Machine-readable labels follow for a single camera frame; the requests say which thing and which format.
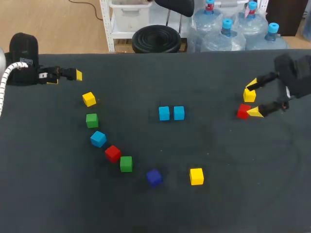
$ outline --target white cable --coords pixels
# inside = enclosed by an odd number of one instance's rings
[[[2,113],[2,108],[3,108],[3,102],[4,102],[4,92],[5,92],[5,86],[6,86],[6,81],[8,80],[8,77],[10,73],[12,72],[13,69],[15,68],[24,68],[28,67],[28,65],[24,62],[15,62],[9,65],[9,67],[5,70],[1,83],[0,83],[0,117]]]

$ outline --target red cube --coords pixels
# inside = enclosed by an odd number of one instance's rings
[[[248,119],[249,114],[247,113],[248,110],[250,110],[252,108],[252,106],[246,105],[246,104],[241,104],[240,108],[238,110],[238,115],[237,117],[240,119]]]
[[[105,154],[107,159],[112,163],[116,163],[121,158],[121,151],[115,146],[111,146],[105,150]]]

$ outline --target white storage box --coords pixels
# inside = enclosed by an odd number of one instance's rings
[[[121,32],[136,32],[149,25],[149,9],[152,2],[142,5],[116,5],[109,3]]]

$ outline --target dark blue cube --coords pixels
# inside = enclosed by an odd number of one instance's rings
[[[163,181],[162,176],[157,169],[153,169],[153,170],[147,172],[147,179],[148,179],[149,184],[152,187],[158,186]]]

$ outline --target light blue cube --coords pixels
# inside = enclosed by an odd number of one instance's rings
[[[168,106],[159,107],[159,116],[160,116],[160,120],[170,119],[170,109],[168,108]]]
[[[96,147],[102,147],[106,141],[106,135],[99,131],[96,131],[91,137],[91,143]]]
[[[184,106],[174,107],[174,120],[184,120],[185,119],[185,109]]]

